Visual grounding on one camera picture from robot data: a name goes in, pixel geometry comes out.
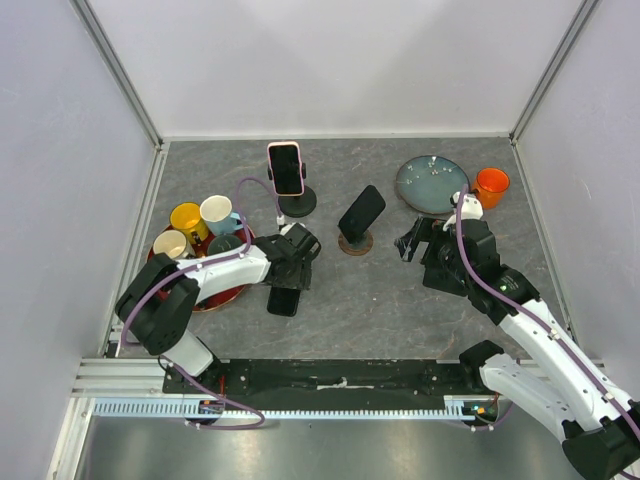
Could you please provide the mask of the black round phone stand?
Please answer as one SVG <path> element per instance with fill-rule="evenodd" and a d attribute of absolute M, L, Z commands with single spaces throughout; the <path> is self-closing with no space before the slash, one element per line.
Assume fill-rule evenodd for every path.
<path fill-rule="evenodd" d="M 304 191 L 301 195 L 286 196 L 280 195 L 276 189 L 275 174 L 273 173 L 272 162 L 268 162 L 267 173 L 268 178 L 273 185 L 274 193 L 276 194 L 277 204 L 282 214 L 292 218 L 302 218 L 311 214 L 317 206 L 317 195 L 315 191 L 306 186 L 304 180 L 306 179 L 306 164 L 304 162 L 300 165 L 300 175 L 302 186 Z"/>

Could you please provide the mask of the pink case phone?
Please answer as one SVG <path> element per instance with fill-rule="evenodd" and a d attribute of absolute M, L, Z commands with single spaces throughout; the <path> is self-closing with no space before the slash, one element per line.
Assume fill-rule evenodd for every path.
<path fill-rule="evenodd" d="M 304 193 L 300 147 L 295 141 L 271 142 L 267 146 L 268 176 L 279 196 Z"/>

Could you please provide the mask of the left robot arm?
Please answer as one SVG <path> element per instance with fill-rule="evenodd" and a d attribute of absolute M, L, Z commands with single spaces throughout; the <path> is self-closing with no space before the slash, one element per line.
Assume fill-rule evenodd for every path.
<path fill-rule="evenodd" d="M 246 285 L 307 290 L 320 251 L 316 236 L 292 223 L 216 255 L 173 260 L 157 254 L 121 294 L 115 315 L 124 322 L 123 334 L 132 333 L 149 354 L 180 367 L 196 392 L 208 393 L 218 385 L 220 371 L 213 352 L 188 330 L 193 308 Z"/>

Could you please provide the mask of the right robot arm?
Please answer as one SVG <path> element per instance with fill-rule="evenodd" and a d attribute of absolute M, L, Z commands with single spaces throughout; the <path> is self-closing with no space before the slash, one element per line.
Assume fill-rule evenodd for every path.
<path fill-rule="evenodd" d="M 460 386 L 473 394 L 488 388 L 505 395 L 558 439 L 582 478 L 631 478 L 639 460 L 638 402 L 578 347 L 538 290 L 502 263 L 487 223 L 420 217 L 394 242 L 405 262 L 420 244 L 426 246 L 423 285 L 467 298 L 547 377 L 526 372 L 499 346 L 483 341 L 461 354 Z"/>

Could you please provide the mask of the copper base phone stand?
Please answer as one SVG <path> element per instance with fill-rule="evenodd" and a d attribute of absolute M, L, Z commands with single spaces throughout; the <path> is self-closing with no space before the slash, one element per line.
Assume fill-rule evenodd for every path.
<path fill-rule="evenodd" d="M 349 242 L 343 233 L 340 233 L 338 237 L 339 248 L 350 256 L 362 256 L 367 254 L 372 249 L 373 244 L 373 235 L 369 230 L 366 230 L 353 242 Z"/>

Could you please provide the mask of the black wedge phone stand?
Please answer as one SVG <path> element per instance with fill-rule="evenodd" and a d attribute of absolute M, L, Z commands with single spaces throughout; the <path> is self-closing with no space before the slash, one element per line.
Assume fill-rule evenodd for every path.
<path fill-rule="evenodd" d="M 468 274 L 458 253 L 451 248 L 426 252 L 422 261 L 425 268 L 422 284 L 434 290 L 467 297 Z"/>

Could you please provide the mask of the black phone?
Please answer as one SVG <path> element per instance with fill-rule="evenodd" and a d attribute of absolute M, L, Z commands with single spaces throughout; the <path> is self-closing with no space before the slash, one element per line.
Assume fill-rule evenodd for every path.
<path fill-rule="evenodd" d="M 348 241 L 360 238 L 386 208 L 386 202 L 374 185 L 367 185 L 338 222 Z"/>
<path fill-rule="evenodd" d="M 271 287 L 267 311 L 272 315 L 293 317 L 297 313 L 301 291 L 297 289 Z"/>

